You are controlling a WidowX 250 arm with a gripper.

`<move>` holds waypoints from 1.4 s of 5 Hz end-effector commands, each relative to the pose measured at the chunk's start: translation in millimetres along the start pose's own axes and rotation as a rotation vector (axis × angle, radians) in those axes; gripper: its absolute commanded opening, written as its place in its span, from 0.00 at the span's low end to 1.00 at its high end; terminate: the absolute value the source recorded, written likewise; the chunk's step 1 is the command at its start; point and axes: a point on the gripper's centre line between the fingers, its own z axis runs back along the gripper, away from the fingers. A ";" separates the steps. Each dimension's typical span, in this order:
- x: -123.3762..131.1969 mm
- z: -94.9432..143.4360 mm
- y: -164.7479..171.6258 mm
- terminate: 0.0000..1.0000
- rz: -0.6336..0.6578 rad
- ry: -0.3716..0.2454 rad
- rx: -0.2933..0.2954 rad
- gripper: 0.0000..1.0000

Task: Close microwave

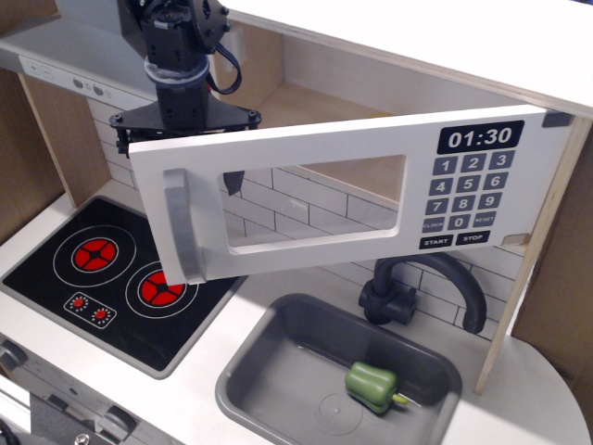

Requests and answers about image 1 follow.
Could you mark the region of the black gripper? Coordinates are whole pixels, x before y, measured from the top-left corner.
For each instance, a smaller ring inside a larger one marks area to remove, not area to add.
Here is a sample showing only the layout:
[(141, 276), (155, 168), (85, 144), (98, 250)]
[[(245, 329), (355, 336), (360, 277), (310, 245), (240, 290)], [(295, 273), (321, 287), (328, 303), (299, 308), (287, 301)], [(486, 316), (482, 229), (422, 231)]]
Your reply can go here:
[[(258, 111), (220, 101), (209, 91), (207, 82), (188, 88), (159, 86), (157, 93), (156, 102), (109, 118), (117, 133), (116, 148), (122, 155), (127, 155), (130, 144), (136, 142), (255, 130), (261, 123)], [(223, 174), (229, 196), (241, 191), (244, 176), (244, 171)]]

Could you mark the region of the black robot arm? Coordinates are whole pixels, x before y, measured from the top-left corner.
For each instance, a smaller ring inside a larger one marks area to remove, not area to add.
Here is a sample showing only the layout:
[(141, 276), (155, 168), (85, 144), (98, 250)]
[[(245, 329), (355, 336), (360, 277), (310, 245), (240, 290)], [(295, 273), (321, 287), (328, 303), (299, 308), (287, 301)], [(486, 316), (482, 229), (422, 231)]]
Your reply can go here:
[[(158, 100), (109, 118), (119, 153), (127, 156), (129, 145), (136, 142), (259, 127), (259, 112), (214, 96), (234, 93), (243, 80), (240, 63), (221, 43), (231, 29), (226, 6), (218, 1), (129, 1), (127, 7), (144, 40), (145, 73)], [(209, 57), (215, 53), (236, 71), (226, 88), (210, 73)]]

